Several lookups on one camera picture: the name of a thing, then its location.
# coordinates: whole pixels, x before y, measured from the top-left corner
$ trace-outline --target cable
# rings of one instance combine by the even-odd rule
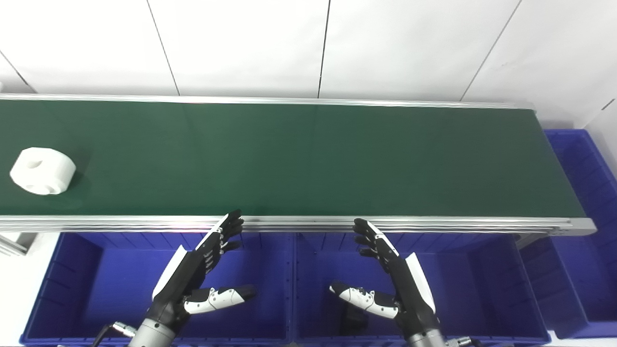
[[[111,324],[107,324],[105,325],[101,331],[99,332],[98,335],[96,335],[96,338],[94,338],[94,342],[92,342],[92,346],[91,347],[98,347],[99,344],[101,343],[101,341],[103,340],[103,338],[105,337],[105,334],[109,331],[109,329],[111,329],[114,326],[113,323]]]

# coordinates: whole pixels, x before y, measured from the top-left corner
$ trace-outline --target robotic hand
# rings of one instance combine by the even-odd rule
[[[169,347],[191,314],[223,309],[255,296],[252,285],[200,289],[205,276],[214,269],[221,256],[240,247],[240,241],[229,239],[242,232],[244,221],[241,214],[240,210],[235,210],[225,215],[195,250],[178,248],[154,288],[152,305],[140,328],[135,331],[126,326],[113,326],[132,337],[129,347]]]
[[[367,220],[356,219],[354,231],[359,234],[356,243],[368,246],[360,250],[360,255],[379,261],[392,278],[396,295],[366,291],[338,281],[331,284],[330,291],[360,309],[394,319],[409,347],[475,345],[469,337],[444,341],[433,296],[415,254],[407,259],[401,257],[384,233]]]

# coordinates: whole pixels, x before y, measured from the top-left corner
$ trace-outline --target blue plastic bin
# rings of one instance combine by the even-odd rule
[[[585,130],[545,133],[598,232],[540,240],[521,256],[557,337],[617,337],[617,183]]]
[[[21,342],[30,346],[89,346],[105,324],[138,327],[163,269],[198,233],[66,233],[55,253]],[[251,283],[258,297],[193,316],[178,345],[283,345],[290,341],[292,234],[245,233],[244,247],[224,255],[204,287]],[[111,337],[102,346],[125,346]]]
[[[443,334],[471,335],[485,346],[550,341],[511,235],[390,234],[403,254],[416,252],[431,285]],[[361,257],[353,233],[297,235],[294,340],[304,346],[405,346],[393,320],[368,314],[359,336],[340,336],[344,302],[333,280],[394,294],[375,259]]]

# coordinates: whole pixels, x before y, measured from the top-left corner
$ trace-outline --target white wall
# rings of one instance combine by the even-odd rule
[[[13,66],[9,64],[0,51],[0,83],[4,93],[31,93],[26,83],[19,77]]]
[[[583,127],[617,96],[617,2],[523,0],[464,101],[533,102],[552,127]]]
[[[617,176],[617,100],[593,118],[585,129]]]
[[[328,0],[150,0],[182,95],[316,98]]]
[[[0,0],[0,33],[39,93],[177,94],[146,1]]]

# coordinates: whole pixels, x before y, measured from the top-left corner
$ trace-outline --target connector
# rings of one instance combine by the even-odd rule
[[[115,322],[112,325],[112,328],[120,332],[122,335],[130,338],[134,338],[135,333],[137,332],[137,329],[133,328],[130,325],[124,324],[123,322]]]

